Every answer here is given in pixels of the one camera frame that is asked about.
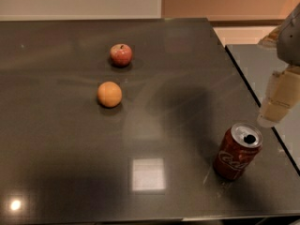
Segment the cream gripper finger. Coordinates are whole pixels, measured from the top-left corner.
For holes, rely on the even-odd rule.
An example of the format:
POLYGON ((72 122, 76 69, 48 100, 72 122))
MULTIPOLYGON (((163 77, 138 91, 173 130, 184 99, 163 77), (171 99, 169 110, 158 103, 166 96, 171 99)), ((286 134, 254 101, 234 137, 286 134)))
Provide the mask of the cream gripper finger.
POLYGON ((258 124, 263 128, 276 126, 299 101, 300 67, 288 65, 283 71, 274 71, 262 100, 258 124))
POLYGON ((265 48, 276 48, 280 27, 273 29, 268 35, 259 41, 259 45, 265 48))

